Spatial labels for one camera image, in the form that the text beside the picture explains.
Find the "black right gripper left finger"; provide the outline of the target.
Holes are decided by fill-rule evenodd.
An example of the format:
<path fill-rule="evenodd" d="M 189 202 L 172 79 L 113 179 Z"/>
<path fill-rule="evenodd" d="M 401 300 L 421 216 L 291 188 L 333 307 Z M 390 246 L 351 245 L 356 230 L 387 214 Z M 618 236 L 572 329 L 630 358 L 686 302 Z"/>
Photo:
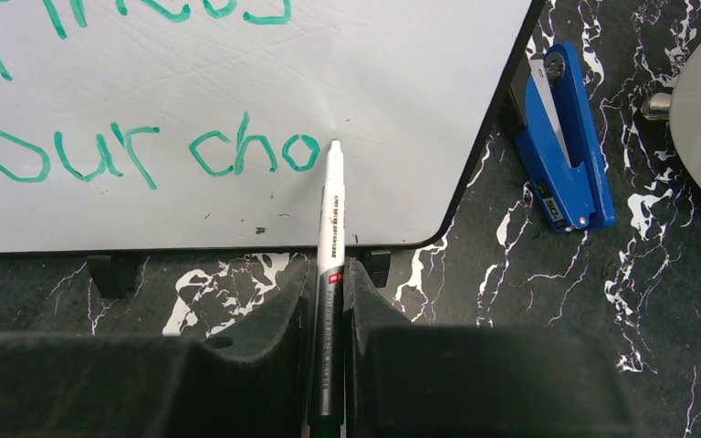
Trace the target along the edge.
<path fill-rule="evenodd" d="M 210 339 L 0 333 L 0 437 L 299 436 L 314 275 Z"/>

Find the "white marker pen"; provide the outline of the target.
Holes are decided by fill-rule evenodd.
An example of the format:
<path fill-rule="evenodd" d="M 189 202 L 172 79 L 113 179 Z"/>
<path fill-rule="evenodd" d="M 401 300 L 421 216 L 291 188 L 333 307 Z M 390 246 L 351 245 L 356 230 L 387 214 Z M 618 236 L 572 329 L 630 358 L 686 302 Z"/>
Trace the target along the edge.
<path fill-rule="evenodd" d="M 307 424 L 311 437 L 338 437 L 344 420 L 341 338 L 345 267 L 345 184 L 341 143 L 330 142 L 319 214 L 313 355 Z"/>

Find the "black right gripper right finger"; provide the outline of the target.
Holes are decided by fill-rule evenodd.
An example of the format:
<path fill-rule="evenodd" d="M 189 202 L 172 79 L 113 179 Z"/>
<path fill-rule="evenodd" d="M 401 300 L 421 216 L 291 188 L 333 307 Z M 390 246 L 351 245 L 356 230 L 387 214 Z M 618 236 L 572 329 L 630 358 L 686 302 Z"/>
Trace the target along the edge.
<path fill-rule="evenodd" d="M 607 349 L 574 331 L 417 325 L 345 267 L 350 437 L 644 437 Z"/>

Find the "white whiteboard black frame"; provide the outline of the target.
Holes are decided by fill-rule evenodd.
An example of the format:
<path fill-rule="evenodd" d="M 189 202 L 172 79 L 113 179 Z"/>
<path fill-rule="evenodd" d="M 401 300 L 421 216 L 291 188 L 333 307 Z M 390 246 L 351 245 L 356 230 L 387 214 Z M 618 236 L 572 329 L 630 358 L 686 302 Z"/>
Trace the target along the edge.
<path fill-rule="evenodd" d="M 540 1 L 0 1 L 0 255 L 445 234 Z"/>

